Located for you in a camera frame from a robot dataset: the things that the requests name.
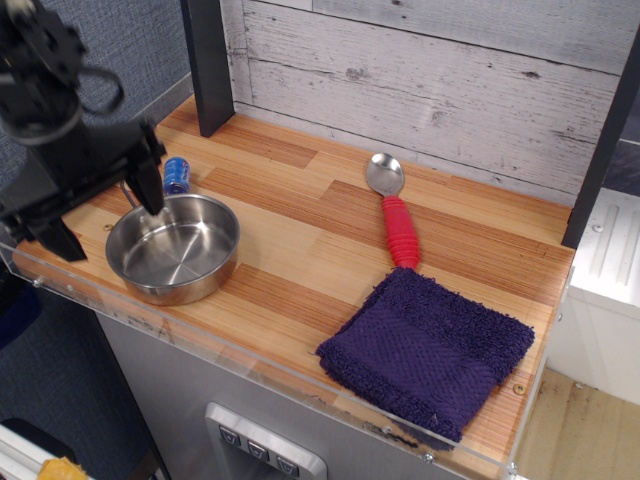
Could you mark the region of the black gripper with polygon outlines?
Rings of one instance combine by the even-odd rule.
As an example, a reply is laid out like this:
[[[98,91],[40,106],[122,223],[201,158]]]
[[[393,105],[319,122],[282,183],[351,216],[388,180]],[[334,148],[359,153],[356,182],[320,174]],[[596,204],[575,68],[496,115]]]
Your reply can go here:
[[[17,177],[1,189],[1,224],[16,241],[35,239],[63,260],[86,260],[61,217],[120,181],[157,215],[164,206],[165,153],[146,119],[107,126],[79,121],[61,138],[26,148]]]

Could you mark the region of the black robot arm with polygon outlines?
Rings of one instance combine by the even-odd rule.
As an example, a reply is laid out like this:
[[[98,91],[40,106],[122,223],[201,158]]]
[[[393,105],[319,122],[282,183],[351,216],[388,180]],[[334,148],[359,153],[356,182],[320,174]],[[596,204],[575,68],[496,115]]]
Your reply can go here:
[[[113,83],[116,93],[96,115],[124,99],[119,77],[87,66],[77,30],[39,1],[1,4],[1,128],[23,146],[25,160],[1,191],[1,223],[15,242],[37,241],[60,258],[85,259],[63,217],[119,181],[151,214],[164,205],[166,150],[145,119],[107,126],[84,122],[81,79]]]

